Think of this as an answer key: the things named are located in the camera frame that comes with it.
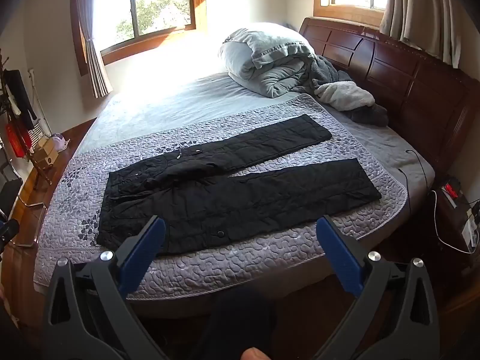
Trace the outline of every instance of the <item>nightstand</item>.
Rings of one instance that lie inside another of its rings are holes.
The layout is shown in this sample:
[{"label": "nightstand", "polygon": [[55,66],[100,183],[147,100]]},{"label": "nightstand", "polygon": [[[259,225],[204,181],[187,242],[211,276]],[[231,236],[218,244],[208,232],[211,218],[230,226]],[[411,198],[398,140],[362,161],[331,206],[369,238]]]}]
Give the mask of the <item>nightstand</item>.
[{"label": "nightstand", "polygon": [[[441,189],[441,183],[435,184],[437,193],[436,222],[440,238],[463,251],[467,246],[462,230],[467,221],[470,208],[465,196],[455,201],[456,208],[448,201]],[[427,267],[432,284],[445,285],[458,279],[463,270],[470,268],[479,254],[465,254],[440,242],[434,225],[435,195],[430,192],[420,209],[402,227],[393,233],[392,241],[404,262],[420,257]]]}]

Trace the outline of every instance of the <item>blue gripper pad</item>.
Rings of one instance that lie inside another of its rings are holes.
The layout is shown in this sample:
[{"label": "blue gripper pad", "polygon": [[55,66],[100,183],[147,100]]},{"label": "blue gripper pad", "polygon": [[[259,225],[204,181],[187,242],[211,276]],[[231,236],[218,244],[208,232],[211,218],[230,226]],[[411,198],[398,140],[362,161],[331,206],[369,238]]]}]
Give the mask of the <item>blue gripper pad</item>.
[{"label": "blue gripper pad", "polygon": [[137,290],[150,263],[155,258],[164,241],[165,222],[162,219],[156,219],[140,240],[137,241],[134,249],[118,270],[118,292],[123,298]]},{"label": "blue gripper pad", "polygon": [[317,221],[317,239],[343,289],[358,298],[363,291],[363,268],[325,217]]}]

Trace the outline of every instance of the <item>cardboard box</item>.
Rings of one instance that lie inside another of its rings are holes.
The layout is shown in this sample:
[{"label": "cardboard box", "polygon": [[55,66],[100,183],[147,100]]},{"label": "cardboard box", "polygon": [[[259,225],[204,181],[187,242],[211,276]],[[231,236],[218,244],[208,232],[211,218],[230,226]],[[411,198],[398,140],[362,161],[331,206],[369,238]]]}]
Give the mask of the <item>cardboard box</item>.
[{"label": "cardboard box", "polygon": [[42,159],[41,161],[39,161],[38,164],[40,165],[40,167],[42,169],[46,169],[46,168],[52,166],[55,163],[58,156],[59,156],[58,151],[53,149],[50,152],[50,154],[47,157],[45,157],[44,159]]},{"label": "cardboard box", "polygon": [[54,147],[55,143],[53,138],[41,137],[33,150],[33,158],[38,162],[46,159],[52,150],[54,150]]}]

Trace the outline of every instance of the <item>headboard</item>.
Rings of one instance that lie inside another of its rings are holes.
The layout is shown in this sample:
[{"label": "headboard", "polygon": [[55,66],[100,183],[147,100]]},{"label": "headboard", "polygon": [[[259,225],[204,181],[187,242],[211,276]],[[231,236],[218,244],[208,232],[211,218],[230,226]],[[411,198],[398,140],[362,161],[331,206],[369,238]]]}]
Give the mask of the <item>headboard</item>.
[{"label": "headboard", "polygon": [[448,171],[480,105],[480,82],[361,25],[306,18],[300,33],[388,110],[389,126],[437,176]]}]

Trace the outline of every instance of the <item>bed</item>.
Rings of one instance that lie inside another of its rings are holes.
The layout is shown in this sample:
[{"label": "bed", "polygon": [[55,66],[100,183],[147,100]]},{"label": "bed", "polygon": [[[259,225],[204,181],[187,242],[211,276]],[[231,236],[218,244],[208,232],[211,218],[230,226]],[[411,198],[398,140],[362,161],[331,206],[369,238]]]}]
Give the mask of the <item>bed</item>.
[{"label": "bed", "polygon": [[[429,185],[435,174],[447,171],[472,123],[480,84],[369,28],[305,19],[301,33],[317,54],[347,71],[387,108],[392,128],[356,124],[306,94],[262,97],[226,72],[155,99],[138,99],[134,109],[130,98],[117,95],[85,136],[52,198],[39,238],[35,288],[45,291],[59,257],[83,262],[102,250],[95,237],[109,171],[304,113],[327,127],[333,141],[244,172],[354,156],[382,199],[335,216],[337,224],[372,248],[405,223],[428,191],[419,160]],[[182,317],[205,312],[215,292],[246,282],[270,297],[282,297],[331,273],[322,255],[311,223],[216,250],[157,259],[129,299],[141,314]]]}]

